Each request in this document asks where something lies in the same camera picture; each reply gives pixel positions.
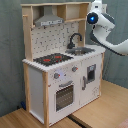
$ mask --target faucet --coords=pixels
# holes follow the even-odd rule
[[[75,47],[75,44],[73,44],[72,39],[75,35],[80,36],[80,41],[82,41],[82,35],[80,33],[74,33],[71,37],[70,37],[70,43],[68,44],[67,48],[68,49],[72,49],[73,47]]]

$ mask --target door handle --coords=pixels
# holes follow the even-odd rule
[[[59,87],[66,87],[66,86],[70,85],[72,82],[73,82],[73,81],[71,80],[71,81],[69,81],[69,82],[66,83],[66,84],[61,84],[61,85],[59,85]]]
[[[82,90],[85,90],[85,88],[86,88],[86,78],[85,78],[85,76],[83,76],[83,80],[84,80],[84,87],[82,87]]]

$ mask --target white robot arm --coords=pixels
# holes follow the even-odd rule
[[[115,27],[115,21],[107,13],[102,13],[102,0],[95,0],[92,3],[91,10],[87,15],[87,22],[93,25],[93,30],[90,33],[90,38],[93,42],[120,56],[128,55],[128,39],[118,45],[113,45],[106,41],[106,37]]]

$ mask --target sink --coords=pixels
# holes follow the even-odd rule
[[[68,54],[72,54],[75,56],[81,56],[81,55],[85,55],[88,54],[90,52],[94,52],[94,49],[90,49],[90,48],[85,48],[85,47],[77,47],[77,48],[73,48],[73,49],[68,49],[65,51],[65,53]]]

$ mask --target kitchen hutch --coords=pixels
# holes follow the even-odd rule
[[[26,108],[48,128],[101,95],[105,49],[85,47],[89,2],[21,6]],[[80,33],[82,40],[76,35],[73,43],[85,48],[87,54],[65,52],[74,33]]]

